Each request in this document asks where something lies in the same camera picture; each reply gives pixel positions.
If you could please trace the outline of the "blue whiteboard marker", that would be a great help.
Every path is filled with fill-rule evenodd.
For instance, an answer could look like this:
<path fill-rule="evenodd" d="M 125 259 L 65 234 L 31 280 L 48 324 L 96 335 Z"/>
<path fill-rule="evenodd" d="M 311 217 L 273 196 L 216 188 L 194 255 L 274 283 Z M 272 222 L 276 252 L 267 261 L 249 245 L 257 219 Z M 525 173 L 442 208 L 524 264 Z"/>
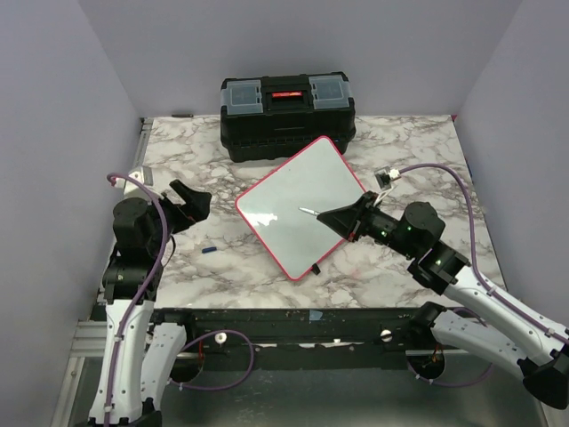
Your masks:
<path fill-rule="evenodd" d="M 299 207 L 298 209 L 305 214 L 309 214 L 309 215 L 312 215 L 315 217 L 317 217 L 320 214 L 319 212 L 312 210 L 312 209 L 309 209 L 307 207 Z"/>

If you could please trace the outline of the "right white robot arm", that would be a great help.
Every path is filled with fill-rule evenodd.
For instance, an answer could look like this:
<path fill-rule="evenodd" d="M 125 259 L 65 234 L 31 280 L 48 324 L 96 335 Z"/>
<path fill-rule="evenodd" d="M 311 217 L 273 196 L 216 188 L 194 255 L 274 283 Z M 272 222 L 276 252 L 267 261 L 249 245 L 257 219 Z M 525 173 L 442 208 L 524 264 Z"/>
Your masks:
<path fill-rule="evenodd" d="M 352 205 L 317 214 L 319 222 L 348 242 L 369 237 L 410 261 L 421 286 L 472 310 L 472 324 L 454 312 L 428 305 L 409 326 L 422 349 L 435 342 L 474 354 L 511 372 L 545 405 L 568 407 L 568 328 L 530 309 L 477 271 L 473 260 L 441 239 L 445 223 L 431 204 L 413 202 L 401 218 L 384 213 L 368 191 Z"/>

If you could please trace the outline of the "black plastic toolbox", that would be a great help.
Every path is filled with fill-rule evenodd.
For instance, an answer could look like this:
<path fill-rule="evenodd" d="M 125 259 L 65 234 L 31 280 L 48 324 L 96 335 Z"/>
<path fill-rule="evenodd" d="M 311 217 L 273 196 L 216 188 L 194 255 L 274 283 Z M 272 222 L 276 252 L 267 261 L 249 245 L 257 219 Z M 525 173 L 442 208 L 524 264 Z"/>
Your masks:
<path fill-rule="evenodd" d="M 292 157 L 326 136 L 345 153 L 356 109 L 343 72 L 227 78 L 220 88 L 220 141 L 235 163 Z"/>

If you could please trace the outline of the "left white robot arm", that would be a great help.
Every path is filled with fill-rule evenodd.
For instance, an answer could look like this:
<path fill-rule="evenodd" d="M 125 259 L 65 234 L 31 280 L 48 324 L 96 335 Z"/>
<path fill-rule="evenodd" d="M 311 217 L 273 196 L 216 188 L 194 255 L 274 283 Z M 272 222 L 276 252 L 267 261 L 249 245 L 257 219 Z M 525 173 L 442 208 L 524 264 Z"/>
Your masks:
<path fill-rule="evenodd" d="M 90 426 L 159 426 L 161 402 L 180 351 L 197 339 L 187 316 L 171 322 L 152 319 L 171 238 L 206 220 L 212 195 L 179 180 L 171 189 L 179 204 L 141 181 L 111 173 L 114 186 L 132 185 L 113 209 L 115 246 L 102 278 L 106 339 L 100 379 L 88 415 Z"/>

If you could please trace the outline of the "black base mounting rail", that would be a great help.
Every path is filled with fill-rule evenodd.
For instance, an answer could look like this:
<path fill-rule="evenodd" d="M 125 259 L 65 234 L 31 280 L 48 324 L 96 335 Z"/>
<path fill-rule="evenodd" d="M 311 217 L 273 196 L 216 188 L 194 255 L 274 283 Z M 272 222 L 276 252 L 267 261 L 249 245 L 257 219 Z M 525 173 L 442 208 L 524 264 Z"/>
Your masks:
<path fill-rule="evenodd" d="M 430 328 L 438 304 L 411 309 L 157 309 L 151 322 L 184 326 L 207 371 L 404 369 L 411 355 L 439 349 Z"/>

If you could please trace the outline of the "pink framed whiteboard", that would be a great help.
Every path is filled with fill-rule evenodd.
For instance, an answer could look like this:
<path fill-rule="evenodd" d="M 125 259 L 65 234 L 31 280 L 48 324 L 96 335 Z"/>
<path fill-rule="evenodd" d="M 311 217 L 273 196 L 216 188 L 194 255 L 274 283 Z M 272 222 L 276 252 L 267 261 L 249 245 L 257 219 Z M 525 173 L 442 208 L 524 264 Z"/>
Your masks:
<path fill-rule="evenodd" d="M 364 193 L 332 140 L 321 136 L 239 195 L 235 207 L 282 272 L 297 281 L 343 242 L 317 215 Z"/>

